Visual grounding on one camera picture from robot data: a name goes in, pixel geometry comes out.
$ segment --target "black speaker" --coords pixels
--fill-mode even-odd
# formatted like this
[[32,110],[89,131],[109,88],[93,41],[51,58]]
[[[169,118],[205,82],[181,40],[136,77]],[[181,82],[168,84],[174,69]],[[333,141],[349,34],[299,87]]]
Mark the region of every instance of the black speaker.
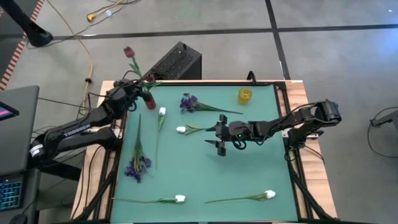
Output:
[[178,42],[147,74],[156,80],[201,80],[201,53]]

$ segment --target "laptop keyboard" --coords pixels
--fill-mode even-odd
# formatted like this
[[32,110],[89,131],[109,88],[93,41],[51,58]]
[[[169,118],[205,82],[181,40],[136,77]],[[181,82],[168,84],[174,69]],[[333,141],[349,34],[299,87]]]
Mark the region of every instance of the laptop keyboard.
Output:
[[22,205],[22,178],[0,177],[0,212],[20,208]]

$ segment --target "green tabletop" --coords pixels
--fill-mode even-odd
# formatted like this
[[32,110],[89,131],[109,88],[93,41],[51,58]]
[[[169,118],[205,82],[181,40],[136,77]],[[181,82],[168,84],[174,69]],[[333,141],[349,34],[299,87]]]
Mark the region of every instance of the green tabletop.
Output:
[[[226,156],[217,155],[216,148],[205,139],[217,140],[212,132],[200,131],[188,136],[176,132],[176,127],[191,124],[211,127],[220,112],[197,111],[180,113],[183,93],[198,97],[202,103],[242,112],[225,113],[228,122],[261,121],[278,118],[273,86],[250,86],[252,98],[247,105],[239,105],[238,91],[242,86],[157,86],[151,90],[157,107],[148,110],[142,100],[137,110],[129,113],[121,154],[115,197],[134,200],[157,200],[175,195],[186,195],[183,204],[134,203],[115,200],[112,223],[151,222],[240,222],[255,220],[297,221],[292,183],[284,145],[280,133],[262,146],[248,142],[239,151],[226,143]],[[141,114],[141,141],[144,152],[155,162],[155,140],[158,112],[166,107],[165,123],[160,133],[159,163],[137,183],[124,175],[131,160]],[[209,200],[243,197],[273,190],[276,196],[264,202],[238,200],[206,203]]]

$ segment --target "yellow cable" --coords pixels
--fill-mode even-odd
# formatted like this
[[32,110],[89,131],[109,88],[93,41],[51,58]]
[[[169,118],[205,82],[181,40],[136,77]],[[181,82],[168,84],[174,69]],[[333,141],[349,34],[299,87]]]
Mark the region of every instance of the yellow cable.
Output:
[[[90,60],[90,72],[89,72],[87,78],[90,78],[90,79],[91,79],[91,76],[93,75],[94,66],[93,66],[93,59],[92,59],[92,57],[91,57],[90,52],[88,51],[86,45],[76,36],[76,34],[73,32],[73,30],[72,30],[72,28],[70,27],[70,25],[68,24],[68,22],[67,22],[67,21],[65,20],[65,18],[60,14],[60,12],[58,12],[58,10],[53,6],[53,4],[50,2],[50,0],[48,0],[48,2],[49,2],[49,4],[50,4],[50,6],[55,10],[55,12],[57,12],[57,14],[58,14],[58,15],[61,17],[61,19],[65,22],[65,24],[68,26],[70,32],[73,34],[73,37],[76,38],[76,40],[79,40],[79,42],[80,42],[80,43],[82,44],[82,46],[85,48],[85,50],[86,50],[86,52],[87,52],[87,55],[88,55],[88,58],[89,58],[89,60]],[[86,107],[86,100],[87,100],[87,99],[86,99],[86,95],[87,95],[87,91],[88,91],[88,85],[89,85],[89,83],[86,82],[85,94],[83,95],[83,107],[84,107],[84,108]]]
[[122,3],[123,1],[124,1],[124,0],[120,0],[120,1],[116,2],[115,4],[113,4],[112,6],[107,7],[107,8],[105,8],[105,9],[99,11],[99,12],[95,12],[95,13],[92,13],[92,14],[90,14],[90,15],[87,15],[88,21],[90,21],[90,22],[93,21],[93,19],[94,19],[95,17],[101,15],[102,13],[106,12],[106,11],[109,10],[109,9],[112,9],[113,7],[115,7],[115,6],[117,6],[118,4]]

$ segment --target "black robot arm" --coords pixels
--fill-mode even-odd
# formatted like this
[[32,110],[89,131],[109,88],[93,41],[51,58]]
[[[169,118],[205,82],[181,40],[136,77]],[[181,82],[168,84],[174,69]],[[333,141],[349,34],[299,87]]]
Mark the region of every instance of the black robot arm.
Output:
[[135,101],[142,97],[150,100],[148,92],[142,90],[141,80],[120,80],[114,88],[106,92],[102,104],[85,117],[47,130],[37,136],[30,145],[30,153],[35,161],[52,160],[64,151],[100,144],[105,148],[115,146],[117,137],[110,128],[101,128],[96,133],[85,133],[92,127],[102,127],[114,119],[121,119],[130,107],[135,109]]
[[325,100],[316,103],[299,106],[291,113],[272,121],[233,121],[227,126],[227,117],[220,115],[220,121],[206,131],[215,131],[220,141],[205,140],[218,148],[218,155],[225,156],[225,142],[232,142],[234,147],[243,150],[246,141],[262,145],[265,140],[272,137],[276,132],[292,128],[287,132],[289,146],[292,148],[303,147],[308,135],[322,127],[335,126],[341,121],[338,105],[332,101]]

